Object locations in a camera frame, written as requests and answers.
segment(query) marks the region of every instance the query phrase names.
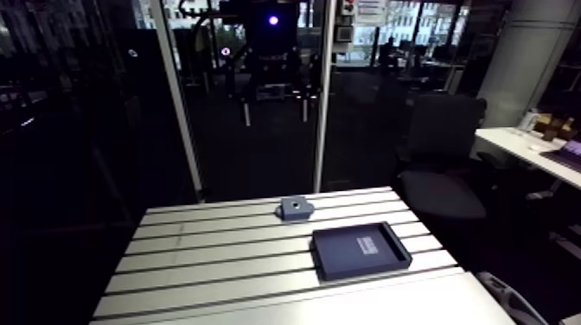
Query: chair armrest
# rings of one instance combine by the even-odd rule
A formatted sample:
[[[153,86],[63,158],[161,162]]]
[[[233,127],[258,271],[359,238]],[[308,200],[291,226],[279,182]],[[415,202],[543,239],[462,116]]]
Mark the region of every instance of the chair armrest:
[[[412,158],[410,153],[404,145],[397,145],[395,147],[395,156],[398,158],[398,162],[401,163],[411,163]]]

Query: white label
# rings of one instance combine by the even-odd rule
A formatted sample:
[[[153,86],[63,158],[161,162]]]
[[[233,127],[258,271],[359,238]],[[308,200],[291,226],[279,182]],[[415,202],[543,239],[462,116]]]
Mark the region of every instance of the white label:
[[[369,236],[358,238],[357,244],[359,244],[363,255],[373,255],[379,252],[375,246],[374,240]]]

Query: small gray box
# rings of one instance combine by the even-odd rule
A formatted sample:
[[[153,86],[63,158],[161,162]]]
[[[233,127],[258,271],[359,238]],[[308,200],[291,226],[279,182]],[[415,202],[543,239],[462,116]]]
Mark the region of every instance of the small gray box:
[[[291,196],[280,200],[280,206],[274,213],[284,221],[307,220],[315,207],[303,196]]]

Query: white desk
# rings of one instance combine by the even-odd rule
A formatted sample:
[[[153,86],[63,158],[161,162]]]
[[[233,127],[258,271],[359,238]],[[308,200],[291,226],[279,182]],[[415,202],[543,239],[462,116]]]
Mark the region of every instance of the white desk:
[[[549,143],[541,140],[541,135],[538,132],[526,133],[515,128],[478,129],[476,130],[476,135],[506,152],[543,169],[560,180],[581,189],[581,173],[540,155],[540,152],[561,148],[565,141],[555,139]]]
[[[274,215],[279,198],[150,209],[92,325],[513,324],[390,188],[306,196],[300,223]],[[313,230],[381,221],[408,270],[319,280]]]

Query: white pillar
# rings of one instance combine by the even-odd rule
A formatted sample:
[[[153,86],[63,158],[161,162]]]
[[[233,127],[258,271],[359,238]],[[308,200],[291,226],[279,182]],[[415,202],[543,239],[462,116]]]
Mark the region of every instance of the white pillar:
[[[581,0],[514,0],[478,97],[483,127],[515,126],[535,107],[581,13]]]

